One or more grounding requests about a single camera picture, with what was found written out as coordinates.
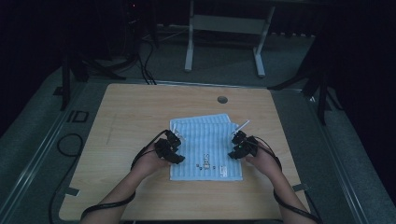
black cable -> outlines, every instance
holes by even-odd
[[[66,137],[69,137],[69,136],[76,136],[76,137],[78,138],[79,142],[80,142],[79,148],[78,148],[78,153],[77,153],[77,154],[68,154],[68,153],[65,153],[65,152],[63,152],[63,151],[61,150],[61,142],[62,142]],[[69,169],[67,170],[66,174],[64,174],[64,177],[62,178],[61,182],[58,184],[58,187],[56,188],[56,190],[53,192],[53,194],[52,194],[52,196],[51,196],[51,199],[50,199],[50,201],[49,201],[49,223],[53,223],[53,218],[52,218],[52,205],[53,205],[53,201],[55,200],[55,196],[58,194],[58,192],[59,192],[59,190],[60,190],[60,188],[61,188],[61,186],[62,186],[62,183],[63,183],[64,180],[67,178],[67,176],[69,175],[70,171],[73,169],[73,167],[75,166],[76,162],[78,161],[78,158],[79,158],[79,156],[80,156],[81,153],[82,153],[83,146],[84,146],[84,141],[82,140],[82,137],[81,137],[80,135],[78,135],[77,133],[69,133],[69,134],[63,136],[61,139],[58,140],[58,144],[57,144],[57,149],[58,149],[58,151],[59,151],[62,155],[66,156],[66,157],[74,157],[75,159],[74,159],[72,165],[71,165],[71,166],[69,167]]]
[[[136,59],[137,59],[136,56],[128,56],[128,57],[126,57],[124,62],[104,66],[104,68],[115,72],[117,70],[127,67],[128,65],[130,67],[133,67],[134,64],[136,63]],[[97,76],[97,75],[101,75],[101,74],[102,73],[93,73],[92,76]]]
[[[160,132],[160,133],[159,133],[157,136],[155,136],[145,147],[143,147],[143,148],[137,153],[137,155],[134,157],[134,161],[132,162],[131,170],[132,170],[132,168],[134,168],[134,165],[136,164],[136,162],[137,162],[142,156],[144,156],[144,155],[146,155],[146,154],[148,154],[148,153],[150,153],[150,152],[155,151],[155,150],[151,150],[151,151],[145,152],[146,149],[147,149],[152,143],[154,143],[155,140],[157,140],[157,138],[159,138],[163,133],[166,133],[166,132],[167,132],[167,130],[164,130],[164,131]],[[131,195],[129,198],[127,198],[127,199],[125,199],[125,200],[123,200],[123,201],[116,202],[116,203],[101,203],[101,204],[97,204],[97,205],[91,206],[91,207],[85,209],[84,212],[82,212],[81,219],[83,219],[85,216],[87,216],[87,214],[89,214],[90,212],[93,212],[93,211],[102,210],[102,209],[107,209],[107,208],[120,207],[120,206],[123,206],[123,205],[125,205],[125,204],[127,204],[127,203],[130,203],[130,202],[134,199],[134,196],[135,196],[135,195],[136,195],[136,191],[134,192],[133,195]]]
[[[264,144],[267,145],[268,148],[269,148],[271,151],[269,151],[269,150],[268,150],[267,148],[265,148],[265,147],[259,146],[258,144],[255,144],[255,143],[252,143],[252,142],[249,142],[249,141],[246,141],[246,142],[249,143],[249,144],[251,144],[251,145],[253,145],[253,146],[255,146],[255,147],[258,147],[258,148],[262,149],[264,152],[266,152],[267,154],[269,154],[269,155],[276,161],[276,163],[277,163],[277,165],[279,166],[280,170],[282,170],[282,164],[280,163],[279,158],[275,155],[275,153],[274,153],[274,151],[271,149],[271,147],[270,147],[263,139],[261,139],[260,137],[254,136],[254,138],[257,138],[257,139],[263,141]],[[314,221],[317,222],[318,224],[321,224],[321,223],[322,223],[322,220],[321,220],[321,218],[320,218],[318,209],[315,207],[315,205],[314,205],[314,203],[313,203],[311,197],[307,194],[307,192],[304,191],[304,193],[305,193],[305,195],[307,196],[308,200],[312,203],[312,205],[313,205],[313,207],[314,207],[314,210],[315,210],[315,212],[317,213],[318,217],[315,217],[314,215],[312,215],[312,214],[310,214],[310,213],[307,213],[307,212],[305,212],[305,211],[303,211],[303,210],[301,210],[301,209],[299,209],[299,208],[296,208],[296,207],[294,207],[294,206],[291,206],[291,205],[289,205],[289,204],[283,202],[282,199],[280,199],[279,196],[277,196],[275,190],[274,190],[274,198],[275,198],[275,200],[276,200],[281,206],[283,206],[284,208],[287,208],[287,209],[289,209],[290,211],[299,214],[300,216],[307,217],[307,218],[309,218],[309,219],[314,220]]]
[[[309,218],[309,219],[312,219],[312,220],[314,220],[315,222],[317,222],[318,224],[321,223],[321,220],[320,220],[319,218],[315,217],[314,215],[312,215],[312,214],[310,214],[310,213],[307,213],[307,212],[305,212],[305,211],[303,211],[303,210],[301,210],[301,209],[299,209],[299,208],[296,208],[296,207],[293,207],[293,206],[291,206],[291,205],[289,205],[289,204],[284,203],[284,202],[279,198],[279,196],[277,196],[277,194],[275,193],[275,190],[274,190],[274,198],[275,198],[275,200],[276,200],[282,207],[289,209],[291,212],[294,212],[294,213],[299,214],[300,216],[303,216],[303,217],[307,217],[307,218]]]
[[[142,39],[142,42],[150,45],[150,51],[149,51],[149,54],[148,54],[148,57],[147,57],[145,63],[143,64],[143,62],[141,61],[141,59],[140,59],[140,61],[139,61],[139,62],[140,62],[140,69],[141,69],[142,76],[143,76],[143,78],[146,80],[146,82],[147,82],[147,78],[148,78],[148,80],[150,81],[149,84],[151,84],[151,85],[157,85],[157,83],[155,82],[154,77],[152,76],[152,74],[151,74],[150,71],[148,70],[149,58],[151,57],[152,52],[154,51],[154,47],[153,47],[152,44],[151,44],[149,41],[147,41],[147,40]]]
[[[270,146],[269,146],[264,140],[262,140],[262,141],[265,143],[265,145],[268,146],[268,148],[269,148],[271,151],[268,151],[267,148],[261,147],[261,146],[255,144],[255,143],[252,143],[252,142],[249,142],[249,141],[246,141],[246,142],[249,143],[249,144],[251,144],[251,145],[253,145],[253,146],[255,146],[255,147],[258,147],[258,148],[262,149],[264,152],[266,152],[268,155],[270,155],[270,156],[276,161],[276,163],[277,163],[277,165],[279,166],[280,170],[282,170],[282,164],[280,163],[279,158],[275,155],[274,151],[270,148]]]

gray carpet floor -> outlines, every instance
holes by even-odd
[[[312,40],[269,36],[262,54],[267,76],[260,78],[256,76],[251,50],[255,42],[251,37],[242,44],[229,44],[224,39],[208,41],[207,35],[202,34],[195,44],[192,71],[185,73],[186,38],[181,34],[161,42],[148,61],[148,70],[162,84],[265,88],[294,76]],[[143,45],[141,52],[145,60],[149,45]],[[118,74],[127,77],[122,82],[144,83],[138,65]],[[107,77],[91,77],[88,83],[73,80],[72,102],[65,111],[60,111],[62,99],[52,95],[62,85],[58,70],[32,97],[0,139],[1,214],[7,215],[2,217],[4,222],[49,223],[50,213],[54,223],[69,223],[60,220],[57,214],[72,172],[61,181],[74,159],[59,153],[56,142],[68,133],[78,133],[86,139],[106,86],[112,82],[115,80]],[[298,92],[304,82],[273,91],[273,96],[300,178],[309,187],[324,223],[394,223],[395,207],[347,116],[329,103],[327,125],[320,125],[315,115],[316,103]],[[67,120],[72,111],[88,112],[87,121]],[[80,143],[70,137],[62,141],[61,147],[74,154]],[[35,166],[29,163],[37,157],[41,158],[40,163]],[[27,167],[35,168],[35,172],[27,172]],[[16,188],[19,181],[26,188]],[[51,203],[58,185],[61,188]]]

person's left hand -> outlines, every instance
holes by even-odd
[[[151,144],[145,150],[145,152],[148,153],[140,157],[132,169],[132,172],[135,172],[142,179],[154,174],[156,171],[164,167],[171,165],[171,162],[158,157],[157,153],[155,152],[154,143]]]

wooden table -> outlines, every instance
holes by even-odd
[[[228,99],[218,102],[219,96]],[[300,178],[290,154],[271,92],[264,89],[205,86],[111,84],[106,90],[78,162],[60,217],[78,220],[82,211],[100,202],[129,172],[137,152],[169,120],[226,113],[232,122],[250,123],[248,135],[263,138],[279,157],[291,185]],[[198,220],[280,218],[270,181],[242,161],[243,181],[170,181],[169,169],[138,187],[125,220]],[[302,191],[297,193],[307,206]]]

hand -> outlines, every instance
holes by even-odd
[[[257,150],[256,157],[246,156],[245,160],[254,165],[257,170],[268,176],[270,179],[275,175],[280,175],[282,171],[280,170],[275,159],[260,147],[264,147],[269,153],[272,153],[270,148],[259,142],[259,148]]]
[[[171,162],[160,159],[155,152],[154,143],[145,150],[147,154],[140,157],[131,172],[140,176],[142,179],[154,174],[156,171],[170,166]]]

